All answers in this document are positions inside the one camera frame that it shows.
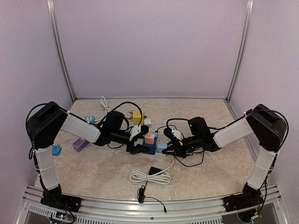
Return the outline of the white power strip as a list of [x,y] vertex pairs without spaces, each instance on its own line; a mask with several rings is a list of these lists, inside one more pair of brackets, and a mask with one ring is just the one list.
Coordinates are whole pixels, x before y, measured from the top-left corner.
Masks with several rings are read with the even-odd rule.
[[165,158],[166,154],[160,153],[160,152],[155,152],[155,156],[159,158]]

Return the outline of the dark blue cube socket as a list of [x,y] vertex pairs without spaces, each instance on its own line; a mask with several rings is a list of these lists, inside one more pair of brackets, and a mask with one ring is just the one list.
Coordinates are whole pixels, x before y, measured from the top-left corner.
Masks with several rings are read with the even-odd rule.
[[147,152],[144,152],[145,154],[155,155],[157,148],[157,137],[155,137],[154,144],[147,144],[145,141],[143,141],[142,145],[148,149]]

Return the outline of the pink plug adapter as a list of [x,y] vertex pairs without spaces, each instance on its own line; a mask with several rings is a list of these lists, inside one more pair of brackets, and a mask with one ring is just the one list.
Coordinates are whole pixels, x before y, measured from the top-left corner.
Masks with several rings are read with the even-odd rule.
[[154,145],[155,138],[156,137],[153,133],[148,133],[144,136],[144,143],[147,145]]

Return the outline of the light blue plug adapter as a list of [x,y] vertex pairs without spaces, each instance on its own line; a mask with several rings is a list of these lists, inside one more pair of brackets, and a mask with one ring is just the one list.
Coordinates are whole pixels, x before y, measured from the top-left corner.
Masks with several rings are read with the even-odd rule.
[[167,144],[158,144],[157,153],[163,154],[163,150],[165,150],[167,147]]

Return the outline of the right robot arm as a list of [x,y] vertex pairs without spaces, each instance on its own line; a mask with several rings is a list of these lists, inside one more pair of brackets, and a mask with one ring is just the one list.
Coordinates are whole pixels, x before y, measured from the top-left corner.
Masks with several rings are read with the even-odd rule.
[[224,147],[254,136],[258,140],[259,152],[255,158],[253,170],[242,192],[223,199],[226,212],[249,209],[259,206],[259,214],[266,202],[262,190],[267,188],[267,180],[272,173],[280,149],[289,133],[286,117],[263,104],[246,111],[240,118],[221,127],[209,127],[203,117],[187,119],[191,131],[190,137],[166,123],[164,135],[170,140],[163,154],[174,158],[186,158],[190,152],[202,149],[203,152],[217,152]]

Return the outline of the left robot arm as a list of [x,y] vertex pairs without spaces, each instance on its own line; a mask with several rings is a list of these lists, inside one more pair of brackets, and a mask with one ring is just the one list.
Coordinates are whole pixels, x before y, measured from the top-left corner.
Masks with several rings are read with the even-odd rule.
[[38,104],[28,112],[25,130],[31,144],[29,158],[34,161],[43,189],[41,204],[69,213],[77,213],[81,206],[80,197],[62,193],[52,154],[52,148],[58,140],[65,145],[75,138],[82,138],[98,147],[113,142],[125,146],[131,154],[144,150],[142,145],[135,142],[145,137],[149,127],[139,121],[136,125],[123,128],[123,123],[128,123],[125,115],[118,111],[123,105],[116,106],[98,123],[83,119],[53,101]]

